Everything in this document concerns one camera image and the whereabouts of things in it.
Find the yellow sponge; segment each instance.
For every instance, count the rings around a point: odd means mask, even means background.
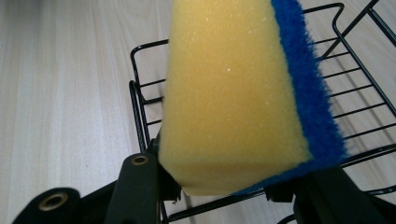
[[[226,195],[311,156],[270,1],[175,0],[160,163]]]

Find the wire basket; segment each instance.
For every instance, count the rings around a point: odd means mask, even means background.
[[[351,154],[350,158],[341,165],[343,168],[396,151],[396,109],[378,85],[375,76],[369,72],[347,41],[348,34],[359,22],[364,17],[370,17],[376,27],[388,38],[389,43],[396,47],[396,35],[374,10],[377,2],[378,0],[372,0],[343,32],[337,27],[337,21],[344,11],[343,4],[330,4],[304,11],[308,23],[311,16],[320,16],[325,11],[333,13],[329,28],[333,30],[334,35],[321,40],[316,40],[314,36],[313,38],[316,41],[314,44],[319,55],[319,66],[322,68],[330,66],[332,68],[330,70],[334,71],[322,74],[322,77],[331,92],[333,118],[340,125]],[[154,74],[150,76],[157,79],[143,80],[145,77],[139,75],[138,64],[139,67],[151,67],[151,64],[162,63],[166,67],[167,55],[158,55],[156,53],[158,50],[153,49],[167,49],[167,44],[168,40],[148,43],[136,47],[131,52],[134,81],[130,82],[130,93],[141,152],[146,150],[152,136],[156,136],[161,128],[165,71],[152,68],[151,72]],[[138,52],[147,53],[150,61],[144,62],[139,59]],[[396,185],[370,189],[366,192],[379,195],[395,190]],[[177,221],[263,194],[263,190],[258,190],[249,194],[229,196],[170,216],[167,215],[164,203],[161,202],[162,221],[163,223]],[[291,220],[293,216],[284,218],[280,223]]]

